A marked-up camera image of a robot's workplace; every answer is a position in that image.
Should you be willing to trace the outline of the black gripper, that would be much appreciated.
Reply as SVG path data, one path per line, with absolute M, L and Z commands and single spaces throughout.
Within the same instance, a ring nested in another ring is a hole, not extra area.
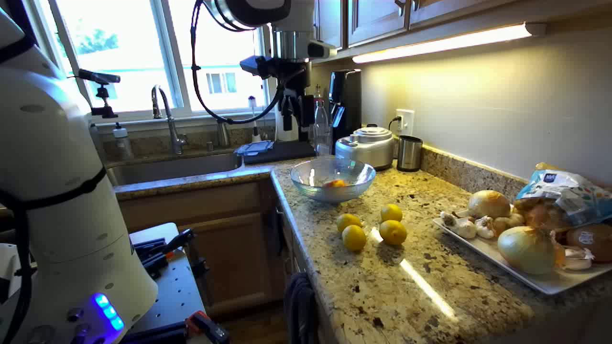
M 310 66 L 287 58 L 251 56 L 239 68 L 262 81 L 275 81 L 274 106 L 279 119 L 275 140 L 296 140 L 300 117 L 304 115 L 304 91 L 310 79 Z

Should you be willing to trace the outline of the white robot base table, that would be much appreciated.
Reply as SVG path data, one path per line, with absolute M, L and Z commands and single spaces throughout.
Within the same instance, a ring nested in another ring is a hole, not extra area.
M 161 270 L 155 284 L 159 293 L 153 308 L 128 331 L 128 337 L 182 326 L 191 314 L 205 308 L 184 249 L 170 255 L 168 266 Z

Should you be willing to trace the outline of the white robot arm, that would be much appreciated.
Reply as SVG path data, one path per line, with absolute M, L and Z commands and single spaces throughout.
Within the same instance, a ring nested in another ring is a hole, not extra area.
M 2 344 L 119 344 L 153 308 L 82 94 L 0 10 L 0 198 L 21 287 Z

